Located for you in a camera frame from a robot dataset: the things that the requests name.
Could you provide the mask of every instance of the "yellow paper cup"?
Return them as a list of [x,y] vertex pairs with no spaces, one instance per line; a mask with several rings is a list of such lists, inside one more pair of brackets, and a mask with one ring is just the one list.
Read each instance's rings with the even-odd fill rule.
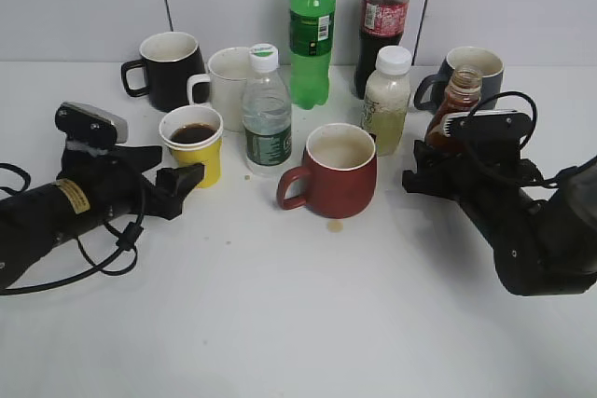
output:
[[[196,144],[178,144],[170,140],[175,132],[189,125],[207,125],[215,130],[209,139]],[[160,122],[160,137],[181,167],[202,163],[205,166],[203,180],[197,188],[215,185],[220,178],[220,148],[224,121],[219,113],[204,104],[179,107]]]

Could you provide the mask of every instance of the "cola bottle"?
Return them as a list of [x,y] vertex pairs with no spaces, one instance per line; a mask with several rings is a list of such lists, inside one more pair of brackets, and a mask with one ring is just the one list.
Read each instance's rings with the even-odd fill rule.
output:
[[375,70],[378,52],[399,44],[408,9],[409,0],[362,0],[361,49],[354,72],[354,86],[360,99],[365,97],[367,80]]

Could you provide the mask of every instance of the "green label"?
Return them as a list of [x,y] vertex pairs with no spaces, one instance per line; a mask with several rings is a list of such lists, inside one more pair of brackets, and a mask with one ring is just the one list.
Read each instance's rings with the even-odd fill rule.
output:
[[334,13],[320,18],[290,11],[290,49],[301,56],[322,56],[332,51]]
[[273,135],[260,135],[244,129],[246,134],[246,155],[257,165],[274,167],[285,162],[292,152],[290,127]]

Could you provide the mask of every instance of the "mug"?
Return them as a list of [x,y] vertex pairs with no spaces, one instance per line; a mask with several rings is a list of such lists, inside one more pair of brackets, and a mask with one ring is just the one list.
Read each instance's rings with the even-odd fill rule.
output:
[[188,79],[187,95],[192,99],[193,88],[200,83],[211,83],[210,101],[224,118],[224,128],[244,131],[243,94],[246,80],[252,74],[249,47],[219,50],[207,62],[209,75],[194,75]]
[[[301,179],[306,182],[304,193],[286,199],[288,188]],[[276,199],[284,210],[306,205],[322,216],[342,219],[365,210],[376,183],[373,138],[355,125],[334,123],[309,135],[302,166],[284,173]]]
[[[486,100],[493,95],[500,93],[504,79],[504,63],[492,51],[478,47],[453,48],[444,59],[435,75],[426,77],[417,88],[414,94],[414,107],[421,111],[435,113],[444,101],[444,90],[448,87],[451,75],[461,65],[469,64],[480,69],[483,73],[483,84],[481,85],[481,100]],[[430,101],[422,103],[425,92],[431,89]],[[490,102],[481,109],[494,109],[495,103]]]
[[[189,125],[208,126],[215,133],[195,144],[179,144],[173,135]],[[160,122],[160,137],[180,167],[202,163],[205,167],[203,180],[197,188],[215,185],[220,179],[220,148],[224,131],[222,116],[206,104],[191,104],[179,107],[166,115]]]
[[[197,40],[190,34],[167,32],[154,34],[139,47],[140,60],[125,62],[120,67],[122,85],[132,97],[149,95],[153,107],[170,112],[189,103],[187,81],[196,74],[204,74],[205,66]],[[136,68],[144,69],[146,85],[140,89],[129,86],[127,74]],[[204,103],[209,87],[200,86],[191,103]]]

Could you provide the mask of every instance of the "bottle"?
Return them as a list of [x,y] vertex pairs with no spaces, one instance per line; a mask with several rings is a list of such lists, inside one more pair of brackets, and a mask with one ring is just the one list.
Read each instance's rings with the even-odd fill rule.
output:
[[278,49],[258,44],[249,58],[254,75],[243,95],[246,161],[253,173],[269,177],[282,172],[292,152],[292,103],[278,75]]
[[409,0],[363,0],[359,37],[361,50],[354,86],[358,98],[365,96],[369,76],[375,70],[378,52],[386,46],[400,44],[409,9]]
[[462,153],[465,148],[459,141],[447,137],[441,129],[441,119],[452,112],[468,112],[481,98],[483,73],[472,65],[461,65],[451,76],[444,91],[444,101],[429,123],[425,143],[446,153]]
[[378,156],[394,154],[404,130],[410,98],[412,55],[398,46],[380,50],[365,90],[361,128],[375,135]]
[[303,109],[325,104],[336,0],[290,0],[290,95]]

